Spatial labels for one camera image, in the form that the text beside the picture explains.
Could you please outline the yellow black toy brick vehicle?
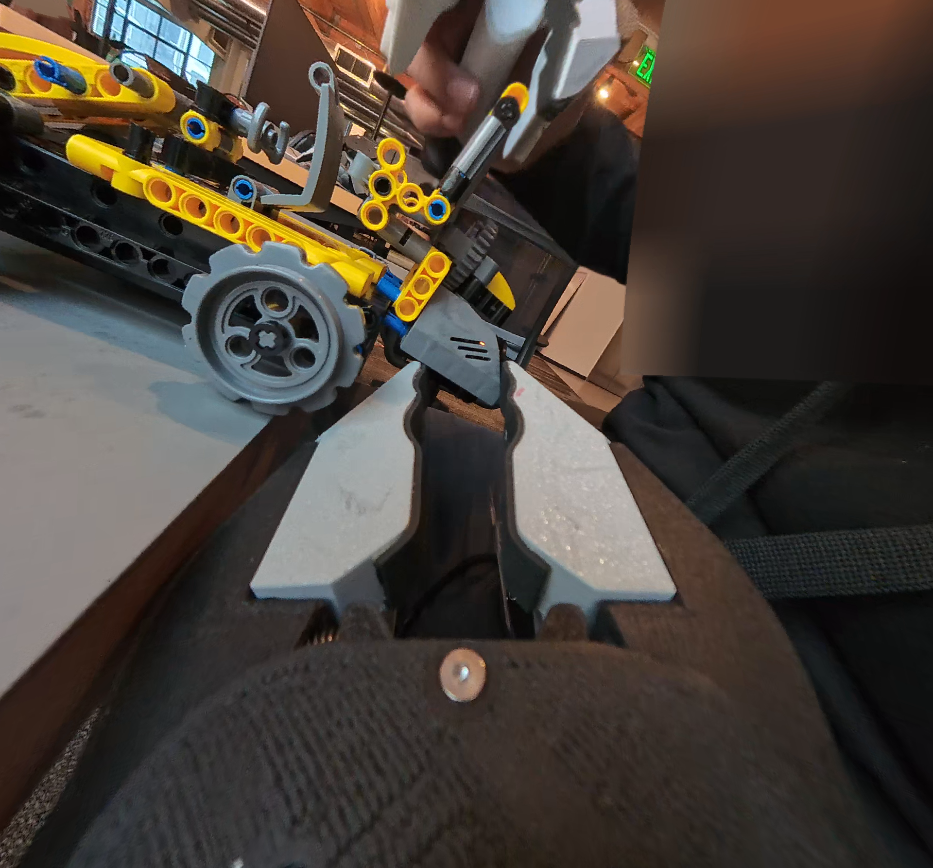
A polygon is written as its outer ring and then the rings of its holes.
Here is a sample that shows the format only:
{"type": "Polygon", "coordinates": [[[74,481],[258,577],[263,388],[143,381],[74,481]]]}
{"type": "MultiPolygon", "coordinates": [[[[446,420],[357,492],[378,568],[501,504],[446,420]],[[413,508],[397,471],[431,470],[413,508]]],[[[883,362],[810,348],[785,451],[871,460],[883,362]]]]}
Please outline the yellow black toy brick vehicle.
{"type": "Polygon", "coordinates": [[[310,413],[354,384],[386,265],[242,173],[244,148],[285,154],[266,105],[11,32],[1,66],[3,232],[179,302],[231,400],[310,413]]]}

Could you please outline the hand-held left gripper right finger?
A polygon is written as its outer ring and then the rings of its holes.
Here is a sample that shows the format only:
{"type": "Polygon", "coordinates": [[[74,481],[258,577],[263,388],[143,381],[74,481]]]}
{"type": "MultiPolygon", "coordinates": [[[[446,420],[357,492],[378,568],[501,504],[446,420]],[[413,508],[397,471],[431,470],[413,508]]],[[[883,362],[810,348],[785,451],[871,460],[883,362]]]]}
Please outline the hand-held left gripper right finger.
{"type": "Polygon", "coordinates": [[[501,372],[507,595],[536,625],[558,605],[592,625],[604,604],[671,602],[674,580],[608,439],[515,363],[501,372]]]}

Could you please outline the person's torso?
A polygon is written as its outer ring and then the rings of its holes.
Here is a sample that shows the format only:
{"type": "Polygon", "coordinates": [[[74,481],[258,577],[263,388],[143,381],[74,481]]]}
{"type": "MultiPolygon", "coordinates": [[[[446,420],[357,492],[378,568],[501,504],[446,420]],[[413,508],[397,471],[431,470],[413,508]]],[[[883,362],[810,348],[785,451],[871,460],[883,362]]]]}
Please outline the person's torso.
{"type": "Polygon", "coordinates": [[[739,559],[885,866],[931,866],[931,386],[645,376],[603,432],[739,559]]]}

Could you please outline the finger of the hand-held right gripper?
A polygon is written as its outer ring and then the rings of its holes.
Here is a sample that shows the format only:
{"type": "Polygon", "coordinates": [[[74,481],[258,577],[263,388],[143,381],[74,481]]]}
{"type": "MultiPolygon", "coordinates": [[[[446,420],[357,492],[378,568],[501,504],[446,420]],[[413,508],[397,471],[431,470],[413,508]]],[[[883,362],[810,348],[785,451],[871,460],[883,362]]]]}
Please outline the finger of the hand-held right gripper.
{"type": "Polygon", "coordinates": [[[551,0],[551,101],[576,96],[621,46],[618,0],[551,0]]]}
{"type": "Polygon", "coordinates": [[[572,45],[572,31],[551,30],[548,34],[530,73],[528,102],[506,137],[505,161],[524,162],[576,95],[572,45]]]}

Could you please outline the yellow grey toy brick assembly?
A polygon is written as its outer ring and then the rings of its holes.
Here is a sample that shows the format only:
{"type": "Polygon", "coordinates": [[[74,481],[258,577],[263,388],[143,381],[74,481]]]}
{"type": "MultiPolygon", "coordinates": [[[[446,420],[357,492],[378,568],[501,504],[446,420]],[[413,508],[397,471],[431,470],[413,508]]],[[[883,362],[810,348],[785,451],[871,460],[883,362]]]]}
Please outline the yellow grey toy brick assembly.
{"type": "Polygon", "coordinates": [[[347,169],[362,199],[358,220],[412,262],[403,278],[384,271],[375,280],[386,306],[383,334],[454,391],[488,407],[501,396],[504,348],[518,350],[522,342],[498,328],[516,307],[492,257],[498,225],[467,203],[528,102],[524,84],[507,85],[432,190],[409,177],[407,150],[394,138],[357,152],[347,169]]]}

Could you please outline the person's right forearm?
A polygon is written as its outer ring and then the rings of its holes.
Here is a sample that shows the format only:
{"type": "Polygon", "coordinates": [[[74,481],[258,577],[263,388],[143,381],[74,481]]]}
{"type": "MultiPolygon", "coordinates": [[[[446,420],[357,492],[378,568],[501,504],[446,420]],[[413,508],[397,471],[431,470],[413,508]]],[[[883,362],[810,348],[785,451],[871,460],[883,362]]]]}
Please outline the person's right forearm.
{"type": "Polygon", "coordinates": [[[625,285],[639,156],[639,144],[622,121],[595,106],[563,141],[499,175],[571,259],[625,285]]]}

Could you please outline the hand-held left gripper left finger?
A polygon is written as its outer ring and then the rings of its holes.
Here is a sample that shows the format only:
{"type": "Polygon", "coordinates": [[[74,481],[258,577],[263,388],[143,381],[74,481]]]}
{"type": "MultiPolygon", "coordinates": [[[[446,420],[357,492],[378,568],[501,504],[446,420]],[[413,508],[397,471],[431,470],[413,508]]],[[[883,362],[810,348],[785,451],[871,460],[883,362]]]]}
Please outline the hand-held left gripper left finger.
{"type": "Polygon", "coordinates": [[[319,436],[250,583],[255,599],[322,600],[338,616],[387,605],[378,564],[413,530],[424,387],[412,362],[319,436]]]}

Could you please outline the person's right hand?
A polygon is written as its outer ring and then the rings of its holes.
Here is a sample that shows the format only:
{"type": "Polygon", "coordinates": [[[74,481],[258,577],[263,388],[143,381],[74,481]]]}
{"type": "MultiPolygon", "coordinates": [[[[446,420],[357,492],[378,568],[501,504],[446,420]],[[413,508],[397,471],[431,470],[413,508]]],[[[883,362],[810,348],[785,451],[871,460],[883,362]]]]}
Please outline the person's right hand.
{"type": "Polygon", "coordinates": [[[480,97],[476,79],[440,45],[424,42],[407,69],[406,114],[422,135],[452,138],[461,133],[480,97]]]}

